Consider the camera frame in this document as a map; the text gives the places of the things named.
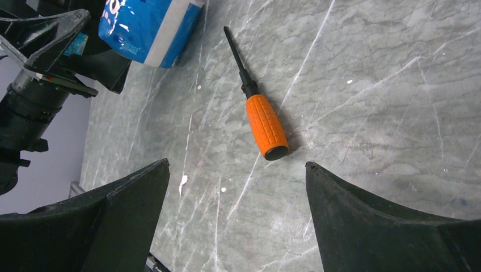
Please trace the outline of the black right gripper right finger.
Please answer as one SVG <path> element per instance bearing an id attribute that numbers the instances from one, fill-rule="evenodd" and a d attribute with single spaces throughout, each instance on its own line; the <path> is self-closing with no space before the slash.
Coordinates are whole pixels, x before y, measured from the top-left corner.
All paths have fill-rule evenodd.
<path id="1" fill-rule="evenodd" d="M 414 210 L 314 162 L 306 193 L 324 271 L 479 271 L 480 220 Z"/>

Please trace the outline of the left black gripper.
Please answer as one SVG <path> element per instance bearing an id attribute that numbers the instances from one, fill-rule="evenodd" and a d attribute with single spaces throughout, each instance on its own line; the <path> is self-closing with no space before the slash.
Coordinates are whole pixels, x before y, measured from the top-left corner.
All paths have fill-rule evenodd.
<path id="1" fill-rule="evenodd" d="M 1 49 L 40 83 L 85 98 L 98 92 L 77 75 L 107 90 L 123 91 L 131 60 L 98 35 L 105 1 L 1 1 Z"/>

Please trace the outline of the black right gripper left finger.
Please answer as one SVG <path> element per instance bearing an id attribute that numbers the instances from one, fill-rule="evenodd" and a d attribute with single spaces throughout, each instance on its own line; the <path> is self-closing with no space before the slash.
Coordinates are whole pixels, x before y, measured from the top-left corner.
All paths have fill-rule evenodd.
<path id="1" fill-rule="evenodd" d="M 170 179 L 157 160 L 26 214 L 1 216 L 2 271 L 142 271 Z"/>

